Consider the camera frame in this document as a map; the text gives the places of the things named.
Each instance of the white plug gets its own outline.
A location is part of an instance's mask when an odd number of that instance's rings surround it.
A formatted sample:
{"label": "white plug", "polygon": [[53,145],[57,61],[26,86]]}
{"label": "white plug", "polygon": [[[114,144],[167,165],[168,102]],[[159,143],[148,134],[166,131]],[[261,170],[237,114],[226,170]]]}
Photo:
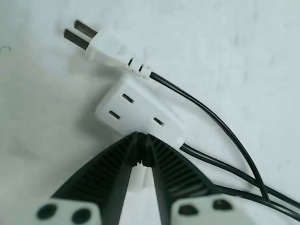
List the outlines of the white plug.
{"label": "white plug", "polygon": [[135,131],[151,134],[176,149],[184,143],[181,119],[129,74],[108,91],[95,115],[122,135]]}
{"label": "white plug", "polygon": [[112,67],[127,68],[141,77],[149,77],[151,70],[136,58],[113,34],[101,30],[86,49],[88,60],[98,60]]}
{"label": "white plug", "polygon": [[86,50],[88,60],[97,60],[111,67],[126,68],[143,78],[150,76],[149,67],[136,58],[111,32],[96,32],[78,20],[75,21],[74,27],[90,37],[91,41],[87,42],[68,29],[65,30],[64,37]]}

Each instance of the white outlet block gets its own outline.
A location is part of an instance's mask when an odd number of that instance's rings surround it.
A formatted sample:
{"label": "white outlet block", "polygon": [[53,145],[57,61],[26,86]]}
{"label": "white outlet block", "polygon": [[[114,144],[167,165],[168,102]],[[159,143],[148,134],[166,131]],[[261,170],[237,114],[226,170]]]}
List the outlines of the white outlet block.
{"label": "white outlet block", "polygon": [[184,143],[181,119],[129,74],[108,91],[95,115],[122,135],[135,131],[151,134],[176,149]]}

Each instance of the plug prong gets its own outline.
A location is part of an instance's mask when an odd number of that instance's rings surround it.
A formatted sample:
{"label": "plug prong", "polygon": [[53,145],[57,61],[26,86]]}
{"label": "plug prong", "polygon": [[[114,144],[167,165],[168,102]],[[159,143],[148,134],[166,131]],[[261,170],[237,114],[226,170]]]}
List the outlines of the plug prong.
{"label": "plug prong", "polygon": [[83,40],[81,37],[73,34],[68,29],[65,29],[64,37],[74,44],[78,45],[79,47],[83,48],[84,50],[86,50],[86,48],[89,46],[89,43],[86,40]]}
{"label": "plug prong", "polygon": [[86,36],[93,38],[97,32],[85,25],[84,23],[80,22],[79,20],[76,20],[74,23],[74,28],[76,30],[79,30],[80,32],[84,33]]}

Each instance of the black cable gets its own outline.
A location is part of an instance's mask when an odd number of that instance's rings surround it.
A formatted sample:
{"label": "black cable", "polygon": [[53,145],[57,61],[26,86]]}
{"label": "black cable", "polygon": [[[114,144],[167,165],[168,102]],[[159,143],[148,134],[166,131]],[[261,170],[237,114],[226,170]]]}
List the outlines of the black cable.
{"label": "black cable", "polygon": [[266,205],[272,209],[275,209],[281,213],[284,213],[286,214],[287,216],[297,220],[298,222],[300,222],[300,215],[283,206],[283,205],[280,205],[276,202],[273,202],[273,201],[265,201],[262,197],[258,196],[258,195],[254,195],[252,193],[249,193],[249,192],[245,192],[245,191],[240,191],[240,190],[236,190],[236,189],[232,189],[232,188],[228,188],[228,187],[223,187],[223,186],[219,186],[219,185],[216,185],[220,191],[225,194],[225,195],[231,195],[231,196],[237,196],[237,197],[241,197],[241,198],[244,198],[244,199],[248,199],[248,200],[251,200],[253,202],[257,202],[257,203],[260,203],[260,204],[263,204],[263,205]]}
{"label": "black cable", "polygon": [[[187,144],[183,144],[182,147],[180,148],[180,150],[182,150],[183,152],[203,161],[203,162],[206,162],[206,163],[209,163],[211,165],[214,165],[216,167],[219,167],[221,169],[224,169],[230,173],[233,173],[234,175],[244,179],[245,181],[249,182],[250,184],[258,187],[258,184],[256,183],[256,180],[249,176],[248,174],[244,173],[243,171],[225,163],[225,162],[222,162],[214,157],[211,157],[209,155],[206,155],[205,153],[203,152],[200,152],[199,150],[196,150],[192,147],[190,147],[189,145]],[[268,187],[268,186],[265,186],[266,187],[266,190],[269,194],[281,199],[282,201],[290,204],[290,205],[293,205],[294,207],[300,209],[300,203],[283,195],[282,193]]]}
{"label": "black cable", "polygon": [[268,192],[266,190],[266,187],[263,183],[263,180],[258,172],[258,169],[256,168],[252,158],[249,156],[248,152],[244,148],[244,146],[241,144],[241,142],[238,140],[238,138],[235,136],[235,134],[231,131],[231,129],[211,110],[209,109],[206,105],[204,105],[202,102],[191,96],[190,94],[186,93],[184,90],[181,88],[177,87],[176,85],[172,84],[168,80],[164,79],[160,75],[151,72],[150,78],[157,81],[158,83],[168,87],[169,89],[175,91],[176,93],[180,94],[181,96],[185,97],[189,101],[193,102],[196,104],[198,107],[200,107],[202,110],[204,110],[221,128],[222,130],[228,135],[228,137],[233,141],[233,143],[236,145],[236,147],[239,149],[247,163],[249,164],[255,179],[257,180],[259,184],[259,189],[262,193],[263,198],[266,201],[269,201],[269,196]]}

